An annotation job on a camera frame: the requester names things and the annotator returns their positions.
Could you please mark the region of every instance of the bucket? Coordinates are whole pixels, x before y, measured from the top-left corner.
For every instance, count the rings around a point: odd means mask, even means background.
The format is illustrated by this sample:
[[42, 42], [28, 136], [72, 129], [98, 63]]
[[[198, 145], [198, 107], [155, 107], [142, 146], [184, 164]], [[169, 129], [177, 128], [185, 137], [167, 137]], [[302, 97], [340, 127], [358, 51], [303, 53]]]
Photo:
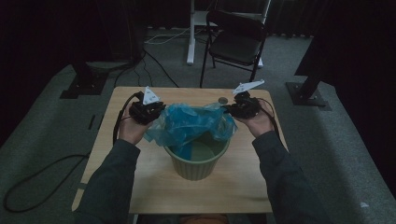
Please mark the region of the bucket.
[[191, 160], [184, 160], [173, 153], [171, 147], [165, 150], [172, 158], [176, 172], [188, 180], [201, 180], [208, 177], [215, 168], [216, 162], [227, 151], [230, 139], [217, 141], [211, 133], [203, 133], [192, 141]]

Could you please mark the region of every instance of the chair backrest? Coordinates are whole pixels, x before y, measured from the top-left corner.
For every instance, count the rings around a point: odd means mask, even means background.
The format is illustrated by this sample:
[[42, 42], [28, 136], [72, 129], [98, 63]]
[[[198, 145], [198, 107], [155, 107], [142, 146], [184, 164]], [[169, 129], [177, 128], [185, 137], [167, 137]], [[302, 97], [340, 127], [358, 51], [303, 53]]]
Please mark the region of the chair backrest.
[[215, 23], [221, 30], [263, 41], [266, 37], [265, 27], [261, 21], [231, 12], [211, 10], [206, 15], [206, 25]]

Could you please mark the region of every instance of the person's left hand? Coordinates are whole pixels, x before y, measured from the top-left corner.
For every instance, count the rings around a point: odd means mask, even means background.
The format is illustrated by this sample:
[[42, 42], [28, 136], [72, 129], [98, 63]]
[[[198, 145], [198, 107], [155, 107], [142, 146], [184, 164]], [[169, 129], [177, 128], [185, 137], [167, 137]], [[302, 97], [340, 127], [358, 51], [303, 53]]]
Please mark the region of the person's left hand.
[[136, 121], [134, 121], [133, 118], [130, 118], [130, 107], [131, 105], [128, 105], [125, 108], [124, 114], [122, 115], [122, 119], [120, 121], [119, 139], [136, 145], [140, 142], [140, 140], [142, 140], [143, 135], [145, 134], [146, 130], [152, 125], [152, 122], [147, 125], [138, 124]]

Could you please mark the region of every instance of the table top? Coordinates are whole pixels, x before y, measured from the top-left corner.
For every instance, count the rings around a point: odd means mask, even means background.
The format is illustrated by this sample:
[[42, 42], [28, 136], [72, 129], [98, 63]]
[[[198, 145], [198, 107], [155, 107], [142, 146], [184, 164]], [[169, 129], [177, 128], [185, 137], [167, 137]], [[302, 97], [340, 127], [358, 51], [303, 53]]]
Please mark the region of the table top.
[[[111, 96], [101, 128], [93, 145], [90, 159], [81, 178], [87, 184], [93, 172], [102, 164], [112, 148], [112, 132], [120, 109], [142, 87], [117, 87]], [[226, 97], [233, 102], [232, 90], [192, 88], [151, 88], [166, 105], [185, 103], [192, 106], [209, 105]], [[272, 105], [268, 91], [250, 90]], [[284, 145], [280, 124], [281, 140]], [[179, 176], [169, 154], [155, 141], [142, 139], [134, 176], [130, 213], [133, 214], [210, 214], [210, 213], [269, 213], [265, 180], [260, 172], [259, 158], [251, 145], [253, 135], [247, 126], [236, 121], [237, 132], [229, 148], [219, 158], [212, 174], [199, 181]], [[72, 209], [78, 207], [83, 189], [78, 189]]]

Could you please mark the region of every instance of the chair seat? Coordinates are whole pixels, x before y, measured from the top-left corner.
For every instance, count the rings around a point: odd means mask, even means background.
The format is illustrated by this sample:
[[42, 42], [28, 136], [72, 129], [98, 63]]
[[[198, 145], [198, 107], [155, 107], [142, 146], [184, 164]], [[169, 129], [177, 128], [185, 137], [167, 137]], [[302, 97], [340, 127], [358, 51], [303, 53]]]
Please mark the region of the chair seat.
[[251, 65], [259, 52], [260, 44], [260, 41], [223, 31], [213, 41], [209, 53], [214, 57]]

